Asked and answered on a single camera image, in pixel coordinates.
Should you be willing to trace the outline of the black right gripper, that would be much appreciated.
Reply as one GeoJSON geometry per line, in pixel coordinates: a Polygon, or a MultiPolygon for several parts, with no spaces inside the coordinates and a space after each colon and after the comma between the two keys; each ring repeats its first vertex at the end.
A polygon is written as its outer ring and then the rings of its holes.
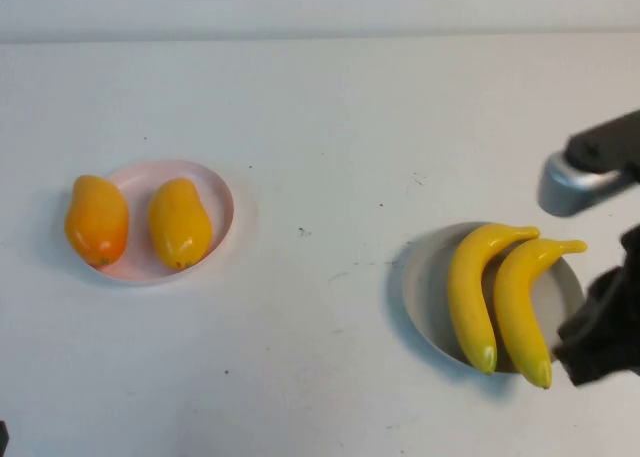
{"type": "Polygon", "coordinates": [[[618,372],[639,373],[639,228],[624,233],[624,261],[599,275],[558,329],[553,348],[576,387],[618,372]]]}

